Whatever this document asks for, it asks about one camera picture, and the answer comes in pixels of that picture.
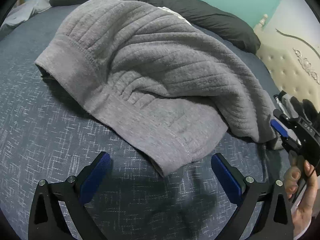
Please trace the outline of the person's right hand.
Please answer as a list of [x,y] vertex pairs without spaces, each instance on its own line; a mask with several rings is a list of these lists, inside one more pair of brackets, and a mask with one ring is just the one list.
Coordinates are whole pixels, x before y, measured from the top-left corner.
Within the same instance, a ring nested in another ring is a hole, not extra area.
[[[298,190],[298,181],[302,175],[302,172],[297,167],[296,158],[290,161],[290,165],[291,167],[284,175],[284,186],[288,198],[291,198]],[[304,173],[308,176],[308,181],[306,182],[303,198],[297,206],[296,211],[292,213],[292,221],[294,224],[293,239],[302,237],[311,224],[313,206],[318,191],[317,174],[313,170],[314,166],[305,160]]]

